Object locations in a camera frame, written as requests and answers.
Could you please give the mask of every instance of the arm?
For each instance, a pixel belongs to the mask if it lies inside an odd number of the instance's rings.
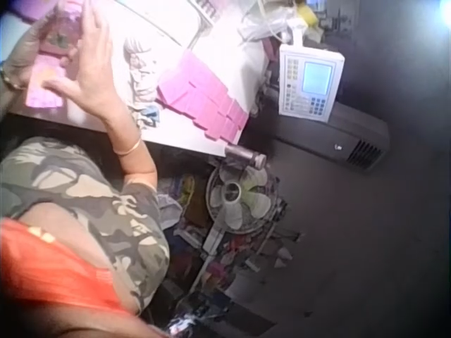
[[[117,113],[103,120],[113,149],[126,152],[136,144],[141,132],[132,119],[127,106],[119,105]],[[158,176],[152,156],[143,141],[136,150],[126,156],[119,156],[125,174],[125,184],[142,183],[156,189]]]
[[[113,46],[108,24],[92,8],[90,0],[84,2],[82,39],[78,49],[77,79],[56,77],[45,81],[44,86],[68,97],[103,122],[113,149],[119,155],[126,184],[136,182],[156,189],[155,163],[144,142],[140,141],[141,132],[114,87]]]

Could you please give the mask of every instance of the orange garment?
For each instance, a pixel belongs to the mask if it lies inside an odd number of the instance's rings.
[[[111,272],[95,268],[39,228],[1,220],[1,276],[9,295],[130,315]]]

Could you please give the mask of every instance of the camouflage shirt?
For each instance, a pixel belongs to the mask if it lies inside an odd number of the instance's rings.
[[[117,192],[82,149],[37,137],[1,163],[0,190],[2,217],[17,219],[40,203],[69,211],[100,244],[139,309],[149,304],[169,261],[152,188],[127,184]]]

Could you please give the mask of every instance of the machine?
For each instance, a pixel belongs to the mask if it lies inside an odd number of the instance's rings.
[[[281,45],[279,114],[327,123],[344,64],[340,53]]]

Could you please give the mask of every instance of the fan blade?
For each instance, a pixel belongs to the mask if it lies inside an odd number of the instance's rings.
[[[219,177],[225,183],[231,180],[238,181],[240,178],[240,170],[229,165],[222,165],[219,168]]]
[[[221,189],[222,185],[216,185],[213,190],[211,190],[210,193],[210,206],[212,208],[218,208],[219,206],[222,206],[223,201],[221,198]]]
[[[249,206],[254,218],[263,218],[271,209],[271,199],[259,192],[243,192],[241,198]]]
[[[225,223],[234,230],[242,227],[242,207],[241,204],[226,204],[225,209]]]
[[[247,167],[240,179],[240,184],[244,190],[250,190],[253,187],[264,187],[266,183],[268,183],[268,173],[265,169],[257,170]]]

